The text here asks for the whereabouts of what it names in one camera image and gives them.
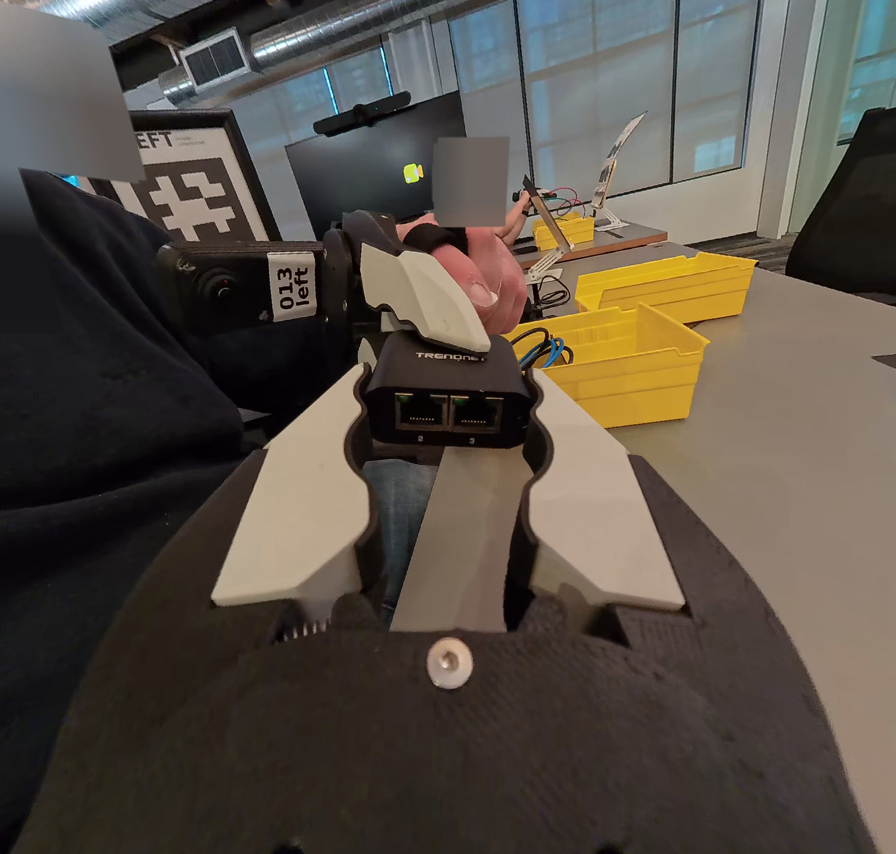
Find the framed marker print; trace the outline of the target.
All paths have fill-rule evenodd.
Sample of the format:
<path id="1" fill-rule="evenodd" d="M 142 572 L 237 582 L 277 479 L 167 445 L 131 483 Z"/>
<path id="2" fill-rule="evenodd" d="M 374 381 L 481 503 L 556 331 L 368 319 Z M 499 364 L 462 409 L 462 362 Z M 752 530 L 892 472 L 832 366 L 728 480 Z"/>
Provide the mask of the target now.
<path id="1" fill-rule="evenodd" d="M 279 242 L 282 237 L 230 109 L 131 110 L 145 178 L 69 177 L 177 242 Z"/>

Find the black office chair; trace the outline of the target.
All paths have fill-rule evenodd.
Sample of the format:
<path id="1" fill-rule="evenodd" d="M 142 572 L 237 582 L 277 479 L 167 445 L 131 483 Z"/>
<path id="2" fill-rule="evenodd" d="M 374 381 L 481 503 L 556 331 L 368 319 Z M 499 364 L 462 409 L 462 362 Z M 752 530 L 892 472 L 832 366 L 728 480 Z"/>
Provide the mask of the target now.
<path id="1" fill-rule="evenodd" d="M 793 243 L 788 277 L 895 305 L 895 109 L 862 116 Z"/>

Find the stack of yellow bins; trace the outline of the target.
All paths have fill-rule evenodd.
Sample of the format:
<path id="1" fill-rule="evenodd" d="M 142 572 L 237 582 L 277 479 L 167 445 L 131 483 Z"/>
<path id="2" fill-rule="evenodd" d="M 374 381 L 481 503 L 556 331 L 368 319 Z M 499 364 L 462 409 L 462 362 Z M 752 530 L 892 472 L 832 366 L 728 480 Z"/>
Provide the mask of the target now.
<path id="1" fill-rule="evenodd" d="M 579 243 L 591 242 L 595 233 L 595 223 L 592 216 L 581 216 L 577 213 L 565 217 L 554 218 L 554 224 L 562 232 L 570 247 Z M 550 251 L 559 247 L 551 228 L 543 219 L 535 219 L 532 224 L 532 234 L 540 251 Z"/>

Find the person's blue jeans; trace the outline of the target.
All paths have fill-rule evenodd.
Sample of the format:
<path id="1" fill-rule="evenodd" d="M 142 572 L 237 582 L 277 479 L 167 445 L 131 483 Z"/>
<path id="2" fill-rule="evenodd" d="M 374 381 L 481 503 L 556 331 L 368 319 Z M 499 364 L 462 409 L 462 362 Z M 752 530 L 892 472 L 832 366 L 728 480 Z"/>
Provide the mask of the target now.
<path id="1" fill-rule="evenodd" d="M 438 468 L 403 459 L 369 461 L 363 468 L 382 527 L 386 577 L 382 620 L 392 623 Z"/>

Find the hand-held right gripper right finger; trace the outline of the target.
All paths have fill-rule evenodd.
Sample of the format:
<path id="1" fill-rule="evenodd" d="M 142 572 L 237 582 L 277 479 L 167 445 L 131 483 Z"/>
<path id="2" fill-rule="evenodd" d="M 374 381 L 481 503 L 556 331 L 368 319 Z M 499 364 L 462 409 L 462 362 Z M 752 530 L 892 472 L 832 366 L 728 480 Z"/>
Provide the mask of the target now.
<path id="1" fill-rule="evenodd" d="M 610 606 L 676 614 L 686 597 L 629 453 L 541 369 L 521 456 L 524 483 L 509 550 L 504 622 L 517 630 L 541 596 L 588 631 Z"/>

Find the black video bar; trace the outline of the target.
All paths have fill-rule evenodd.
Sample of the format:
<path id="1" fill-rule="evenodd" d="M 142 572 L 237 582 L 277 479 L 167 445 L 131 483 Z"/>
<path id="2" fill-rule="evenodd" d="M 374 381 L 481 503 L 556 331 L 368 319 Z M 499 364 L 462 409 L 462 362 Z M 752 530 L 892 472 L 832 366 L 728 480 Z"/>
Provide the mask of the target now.
<path id="1" fill-rule="evenodd" d="M 317 135 L 332 138 L 356 129 L 369 128 L 378 121 L 409 108 L 411 101 L 409 91 L 400 91 L 371 103 L 358 103 L 350 110 L 316 121 L 313 131 Z"/>

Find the black network switch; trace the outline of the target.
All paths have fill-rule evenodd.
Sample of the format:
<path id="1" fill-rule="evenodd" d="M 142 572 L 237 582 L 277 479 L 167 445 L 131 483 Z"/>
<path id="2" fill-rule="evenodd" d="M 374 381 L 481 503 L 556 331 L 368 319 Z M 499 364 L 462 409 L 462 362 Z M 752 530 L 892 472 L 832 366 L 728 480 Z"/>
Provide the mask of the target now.
<path id="1" fill-rule="evenodd" d="M 485 355 L 456 352 L 411 331 L 382 335 L 364 388 L 370 431 L 385 445 L 512 449 L 535 399 L 509 341 Z"/>

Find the small sheet display stand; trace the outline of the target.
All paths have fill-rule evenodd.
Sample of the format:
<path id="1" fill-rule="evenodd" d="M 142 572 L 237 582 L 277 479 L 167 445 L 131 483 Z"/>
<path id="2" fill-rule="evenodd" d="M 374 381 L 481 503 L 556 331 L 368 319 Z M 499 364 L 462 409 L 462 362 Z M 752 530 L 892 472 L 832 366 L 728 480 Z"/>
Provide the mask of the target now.
<path id="1" fill-rule="evenodd" d="M 644 111 L 633 117 L 633 119 L 625 125 L 619 136 L 616 138 L 616 141 L 611 146 L 608 156 L 601 168 L 598 182 L 589 204 L 589 209 L 593 218 L 593 227 L 596 233 L 615 231 L 627 226 L 626 222 L 621 221 L 611 210 L 609 210 L 607 206 L 607 198 L 613 174 L 616 170 L 618 155 L 633 134 L 633 131 L 635 131 L 642 120 L 644 120 L 646 115 L 647 112 Z"/>

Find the yellow plastic bin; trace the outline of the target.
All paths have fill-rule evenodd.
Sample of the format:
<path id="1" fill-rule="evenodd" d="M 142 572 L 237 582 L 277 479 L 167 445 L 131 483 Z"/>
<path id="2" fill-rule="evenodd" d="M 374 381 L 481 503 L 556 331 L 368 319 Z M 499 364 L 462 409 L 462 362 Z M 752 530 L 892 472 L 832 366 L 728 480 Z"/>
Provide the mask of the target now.
<path id="1" fill-rule="evenodd" d="M 566 365 L 535 366 L 607 429 L 689 415 L 709 340 L 651 306 L 585 311 L 518 325 L 505 335 L 518 357 L 558 338 L 573 353 Z"/>
<path id="2" fill-rule="evenodd" d="M 582 275 L 575 290 L 579 311 L 639 304 L 683 324 L 733 317 L 742 312 L 756 261 L 700 252 Z"/>

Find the brown wooden desk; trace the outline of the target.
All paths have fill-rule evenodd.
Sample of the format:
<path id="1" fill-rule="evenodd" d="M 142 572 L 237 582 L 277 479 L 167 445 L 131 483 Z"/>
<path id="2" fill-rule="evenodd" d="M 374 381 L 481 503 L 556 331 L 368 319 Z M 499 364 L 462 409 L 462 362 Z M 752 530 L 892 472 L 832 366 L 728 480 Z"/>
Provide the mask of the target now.
<path id="1" fill-rule="evenodd" d="M 636 223 L 610 231 L 598 229 L 590 241 L 573 244 L 573 249 L 568 254 L 562 255 L 560 262 L 617 253 L 666 240 L 666 231 Z M 515 244 L 511 253 L 523 268 L 530 268 L 547 254 L 538 251 L 533 243 Z"/>

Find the person's left hand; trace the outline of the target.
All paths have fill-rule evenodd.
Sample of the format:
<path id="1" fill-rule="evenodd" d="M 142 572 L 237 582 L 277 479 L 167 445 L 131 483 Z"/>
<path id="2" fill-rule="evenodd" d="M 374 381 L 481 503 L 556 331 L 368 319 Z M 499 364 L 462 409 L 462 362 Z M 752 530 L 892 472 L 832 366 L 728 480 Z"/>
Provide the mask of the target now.
<path id="1" fill-rule="evenodd" d="M 438 260 L 472 302 L 489 335 L 511 332 L 527 301 L 523 271 L 510 247 L 526 222 L 529 203 L 529 197 L 522 196 L 499 227 L 416 232 L 417 226 L 438 226 L 431 213 L 396 226 L 402 243 Z"/>

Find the silver duct with vent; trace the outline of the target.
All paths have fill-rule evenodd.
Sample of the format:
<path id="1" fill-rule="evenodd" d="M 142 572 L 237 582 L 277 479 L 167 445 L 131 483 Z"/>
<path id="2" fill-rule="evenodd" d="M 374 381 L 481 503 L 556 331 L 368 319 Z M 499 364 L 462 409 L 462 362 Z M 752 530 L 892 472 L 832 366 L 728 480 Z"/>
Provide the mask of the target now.
<path id="1" fill-rule="evenodd" d="M 212 108 L 316 71 L 380 44 L 424 19 L 453 19 L 500 0 L 333 0 L 248 38 L 250 70 L 200 90 L 181 67 L 159 76 L 163 98 L 178 109 Z"/>

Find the tilted wooden display board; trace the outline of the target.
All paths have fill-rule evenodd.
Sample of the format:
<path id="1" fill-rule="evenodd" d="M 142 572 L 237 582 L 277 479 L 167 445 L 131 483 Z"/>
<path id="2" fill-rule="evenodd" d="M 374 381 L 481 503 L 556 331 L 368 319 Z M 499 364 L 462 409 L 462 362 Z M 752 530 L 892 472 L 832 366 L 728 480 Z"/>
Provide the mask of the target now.
<path id="1" fill-rule="evenodd" d="M 564 235 L 559 225 L 556 223 L 553 214 L 544 203 L 544 200 L 539 194 L 539 190 L 532 182 L 532 179 L 529 176 L 524 175 L 522 183 L 524 190 L 530 197 L 532 206 L 537 211 L 539 217 L 545 224 L 546 229 L 550 232 L 552 238 L 554 239 L 554 248 L 559 250 L 562 255 L 569 254 L 573 248 L 566 239 L 566 236 Z"/>

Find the black television screen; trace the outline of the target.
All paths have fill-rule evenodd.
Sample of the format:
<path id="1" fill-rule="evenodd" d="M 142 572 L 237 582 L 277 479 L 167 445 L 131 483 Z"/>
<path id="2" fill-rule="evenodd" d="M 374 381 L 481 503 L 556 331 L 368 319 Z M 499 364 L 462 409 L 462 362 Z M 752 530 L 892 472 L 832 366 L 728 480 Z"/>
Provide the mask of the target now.
<path id="1" fill-rule="evenodd" d="M 433 149 L 466 136 L 458 90 L 395 110 L 386 99 L 327 118 L 332 134 L 285 146 L 286 158 L 318 239 L 345 213 L 368 210 L 408 222 L 433 211 Z"/>

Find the person's left forearm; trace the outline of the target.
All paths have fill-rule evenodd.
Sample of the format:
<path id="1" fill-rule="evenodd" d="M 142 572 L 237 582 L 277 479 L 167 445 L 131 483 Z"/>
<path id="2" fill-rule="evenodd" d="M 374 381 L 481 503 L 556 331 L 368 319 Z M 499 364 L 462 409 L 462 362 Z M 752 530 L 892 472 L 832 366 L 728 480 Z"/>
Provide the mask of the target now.
<path id="1" fill-rule="evenodd" d="M 352 367 L 357 348 L 330 340 L 322 318 L 273 323 L 213 336 L 185 333 L 191 355 L 238 408 L 262 414 L 251 438 L 271 440 Z"/>

